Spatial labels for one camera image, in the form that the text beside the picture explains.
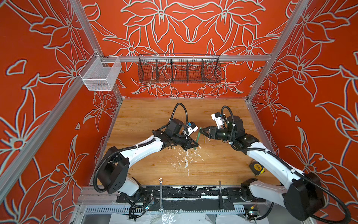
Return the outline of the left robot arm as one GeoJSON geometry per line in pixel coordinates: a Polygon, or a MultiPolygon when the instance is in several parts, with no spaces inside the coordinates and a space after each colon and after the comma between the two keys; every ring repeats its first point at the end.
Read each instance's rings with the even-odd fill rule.
{"type": "Polygon", "coordinates": [[[191,137],[198,131],[194,122],[188,121],[187,109],[177,103],[168,123],[153,130],[146,140],[130,147],[118,149],[111,147],[103,156],[93,174],[93,187],[96,192],[109,194],[120,192],[134,196],[140,189],[139,184],[129,178],[129,169],[149,155],[166,148],[179,146],[187,151],[199,144],[191,137]]]}

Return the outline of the green pen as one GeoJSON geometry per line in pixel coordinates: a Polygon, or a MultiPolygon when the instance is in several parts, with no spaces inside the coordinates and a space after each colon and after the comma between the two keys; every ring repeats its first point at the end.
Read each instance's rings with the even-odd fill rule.
{"type": "Polygon", "coordinates": [[[194,148],[195,150],[199,146],[199,139],[200,139],[200,133],[198,133],[197,138],[196,138],[197,146],[194,148]]]}

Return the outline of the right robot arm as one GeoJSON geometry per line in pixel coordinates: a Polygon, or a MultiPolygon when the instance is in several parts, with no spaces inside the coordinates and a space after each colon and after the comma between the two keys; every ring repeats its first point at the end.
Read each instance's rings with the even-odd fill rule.
{"type": "Polygon", "coordinates": [[[267,149],[256,137],[247,134],[243,121],[235,116],[232,110],[224,105],[222,111],[211,115],[215,126],[200,130],[200,133],[209,139],[226,142],[232,149],[242,152],[260,163],[273,174],[281,183],[280,186],[266,184],[256,178],[246,180],[241,184],[239,196],[245,202],[262,198],[271,202],[271,210],[275,204],[284,207],[295,219],[305,221],[313,218],[326,224],[348,224],[351,213],[345,203],[336,195],[321,185],[319,177],[314,173],[304,173],[291,166],[275,153],[267,149]],[[230,116],[224,115],[227,109],[230,116]],[[324,208],[324,195],[334,199],[344,211],[341,220],[329,220],[315,214],[324,208]]]}

